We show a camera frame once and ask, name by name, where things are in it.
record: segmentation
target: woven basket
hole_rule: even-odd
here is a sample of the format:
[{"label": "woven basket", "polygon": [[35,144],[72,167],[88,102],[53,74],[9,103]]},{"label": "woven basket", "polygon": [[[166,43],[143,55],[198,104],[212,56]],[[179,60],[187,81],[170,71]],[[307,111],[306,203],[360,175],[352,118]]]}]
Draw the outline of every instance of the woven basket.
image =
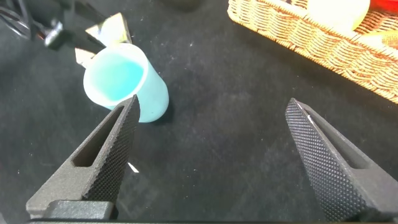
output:
[{"label": "woven basket", "polygon": [[398,30],[398,16],[369,11],[355,31],[314,21],[307,0],[229,0],[229,17],[290,50],[398,103],[398,50],[362,34]]}]

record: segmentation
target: red object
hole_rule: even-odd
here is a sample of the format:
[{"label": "red object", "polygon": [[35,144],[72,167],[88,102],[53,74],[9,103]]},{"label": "red object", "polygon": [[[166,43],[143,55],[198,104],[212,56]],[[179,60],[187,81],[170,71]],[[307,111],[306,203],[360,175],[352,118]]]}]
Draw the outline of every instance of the red object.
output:
[{"label": "red object", "polygon": [[371,0],[370,9],[398,13],[398,0]]}]

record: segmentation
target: black table surface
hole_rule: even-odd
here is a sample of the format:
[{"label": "black table surface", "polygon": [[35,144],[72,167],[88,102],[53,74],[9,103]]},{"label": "black table surface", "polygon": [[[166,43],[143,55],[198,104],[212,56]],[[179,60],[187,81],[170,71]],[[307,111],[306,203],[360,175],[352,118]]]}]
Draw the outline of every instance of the black table surface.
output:
[{"label": "black table surface", "polygon": [[[238,24],[227,1],[96,1],[122,12],[169,88],[140,124],[119,196],[134,220],[323,220],[284,111],[291,97],[398,179],[398,106]],[[83,89],[74,50],[0,27],[0,221],[26,201],[109,112]]]}]

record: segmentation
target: light blue cup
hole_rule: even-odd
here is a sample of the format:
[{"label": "light blue cup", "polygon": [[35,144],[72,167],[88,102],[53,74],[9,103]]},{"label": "light blue cup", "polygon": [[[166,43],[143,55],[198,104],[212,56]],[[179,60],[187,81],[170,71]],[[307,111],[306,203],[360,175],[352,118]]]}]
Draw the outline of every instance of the light blue cup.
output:
[{"label": "light blue cup", "polygon": [[112,45],[95,55],[86,68],[83,85],[90,100],[110,110],[137,95],[141,123],[157,120],[169,105],[163,79],[143,51],[132,44]]}]

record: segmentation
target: cup rim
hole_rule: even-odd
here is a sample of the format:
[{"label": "cup rim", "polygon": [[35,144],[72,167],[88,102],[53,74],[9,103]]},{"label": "cup rim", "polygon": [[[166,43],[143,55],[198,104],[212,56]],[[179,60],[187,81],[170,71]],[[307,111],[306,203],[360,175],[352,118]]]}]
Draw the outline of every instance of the cup rim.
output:
[{"label": "cup rim", "polygon": [[[104,57],[107,54],[110,53],[117,53],[122,55],[123,57],[126,57],[127,59],[130,59],[133,62],[138,63],[142,68],[142,77],[138,83],[138,85],[135,87],[135,89],[125,96],[124,98],[121,98],[120,100],[109,100],[107,97],[105,97],[100,91],[98,91],[93,85],[91,85],[89,82],[89,79],[92,76],[91,68],[95,66],[95,62],[99,60],[100,58]],[[145,55],[145,53],[137,46],[132,45],[132,44],[127,44],[127,43],[120,43],[120,44],[114,44],[109,47],[106,47],[105,49],[101,50],[96,54],[92,59],[90,64],[87,66],[83,78],[83,87],[86,91],[86,95],[88,98],[93,101],[96,104],[99,104],[104,107],[112,107],[118,105],[120,102],[133,97],[138,93],[138,91],[142,88],[144,85],[147,76],[148,76],[148,59]]]}]

